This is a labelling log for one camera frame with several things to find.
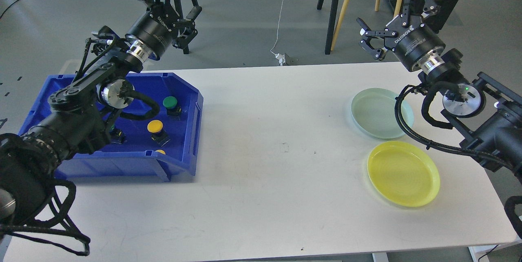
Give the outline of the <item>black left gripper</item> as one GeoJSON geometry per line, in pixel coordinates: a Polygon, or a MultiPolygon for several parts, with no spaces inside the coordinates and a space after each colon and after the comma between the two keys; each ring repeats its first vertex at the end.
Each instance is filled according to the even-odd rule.
{"type": "Polygon", "coordinates": [[[195,20],[202,7],[195,6],[184,20],[172,7],[170,0],[139,0],[147,5],[146,12],[125,34],[127,41],[141,41],[151,50],[149,59],[160,60],[169,46],[188,49],[188,44],[198,34],[195,20]]]}

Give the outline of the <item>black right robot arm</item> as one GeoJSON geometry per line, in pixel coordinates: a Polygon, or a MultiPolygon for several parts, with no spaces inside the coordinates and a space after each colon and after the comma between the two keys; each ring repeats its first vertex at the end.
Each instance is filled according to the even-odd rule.
{"type": "Polygon", "coordinates": [[[426,22],[439,9],[434,0],[402,0],[400,13],[382,30],[371,30],[358,18],[360,46],[375,60],[391,52],[407,71],[419,72],[420,84],[407,85],[394,107],[408,137],[427,149],[468,156],[489,171],[505,167],[521,180],[521,96],[484,72],[472,81],[461,74],[461,52],[445,51],[445,43],[426,22]],[[428,124],[455,129],[464,137],[457,147],[424,137],[406,123],[401,107],[410,93],[424,96],[421,115],[428,124]]]}

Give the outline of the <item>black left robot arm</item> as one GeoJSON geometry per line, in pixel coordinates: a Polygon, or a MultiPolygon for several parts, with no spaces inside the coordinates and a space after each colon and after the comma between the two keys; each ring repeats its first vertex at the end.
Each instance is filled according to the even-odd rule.
{"type": "Polygon", "coordinates": [[[76,197],[71,181],[54,176],[65,160],[93,154],[110,144],[118,118],[148,120],[159,104],[127,80],[148,59],[158,61],[168,46],[188,53],[197,35],[197,0],[140,0],[145,13],[125,37],[108,26],[86,40],[84,57],[71,84],[48,98],[51,114],[21,135],[1,135],[1,236],[53,244],[77,256],[90,254],[90,238],[69,217],[76,197]],[[31,233],[71,237],[84,249],[31,237],[31,233]]]}

